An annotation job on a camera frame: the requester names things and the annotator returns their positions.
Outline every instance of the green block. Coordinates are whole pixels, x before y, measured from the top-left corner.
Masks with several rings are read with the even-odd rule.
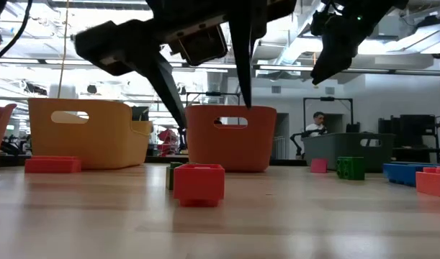
[[[183,165],[182,163],[170,163],[170,166],[167,166],[165,173],[165,186],[169,191],[174,190],[174,169]]]
[[[364,158],[340,157],[336,161],[336,174],[341,179],[365,180]]]

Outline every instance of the blue block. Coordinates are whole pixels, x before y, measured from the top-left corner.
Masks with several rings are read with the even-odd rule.
[[[416,186],[416,171],[423,171],[423,167],[432,165],[388,163],[383,165],[383,173],[391,183],[399,183],[407,186]]]

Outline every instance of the ceiling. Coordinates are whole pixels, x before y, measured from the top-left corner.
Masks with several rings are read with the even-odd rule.
[[[6,5],[0,21],[3,39],[0,49],[19,29],[26,4],[26,0],[11,0]],[[321,8],[320,0],[301,0],[298,1],[292,15],[268,23],[267,34],[259,40],[253,53],[253,62],[269,65],[313,65],[318,58],[321,43],[320,39],[314,38],[307,32],[307,26],[311,22],[312,13],[317,8]],[[398,47],[397,42],[401,39],[410,37],[413,34],[414,25],[433,12],[440,16],[439,0],[410,0],[405,11],[391,11],[380,22],[368,44],[364,45],[363,50],[366,55],[358,55],[352,66],[356,68],[425,69],[432,65],[433,58],[430,55],[420,54],[420,51],[390,50]],[[36,93],[24,91],[23,81],[46,90],[49,90],[52,85],[58,85],[59,63],[66,50],[63,83],[75,87],[80,98],[157,101],[157,96],[149,82],[136,73],[113,77],[92,65],[77,65],[76,60],[80,60],[80,57],[77,56],[71,40],[71,36],[76,33],[109,20],[119,24],[129,19],[144,21],[152,17],[152,11],[145,1],[70,0],[66,25],[66,0],[35,0],[22,38],[4,57],[46,60],[47,63],[30,63],[23,60],[18,63],[14,60],[12,63],[1,64],[0,96],[36,96]],[[228,45],[233,47],[230,42],[228,24],[222,24],[222,29]],[[379,48],[378,53],[368,53],[377,48]],[[169,47],[165,47],[161,52],[171,62],[183,61],[179,55],[172,56],[170,51]],[[233,52],[230,51],[226,57],[215,62],[234,63]],[[189,70],[176,68],[174,72],[175,81],[180,86],[184,86],[187,91],[227,91],[227,79],[233,76],[235,76],[234,71],[210,68],[190,68]],[[306,82],[309,79],[309,72],[262,73],[257,77],[273,81],[292,79]],[[338,81],[337,84],[343,84],[353,78],[355,76],[352,74],[339,74],[332,79]],[[86,89],[89,85],[95,85],[98,94],[88,93]]]

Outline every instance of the wooden table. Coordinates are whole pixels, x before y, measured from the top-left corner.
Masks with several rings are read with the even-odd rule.
[[[440,259],[440,198],[307,168],[230,173],[218,208],[180,208],[165,166],[0,170],[0,259]]]

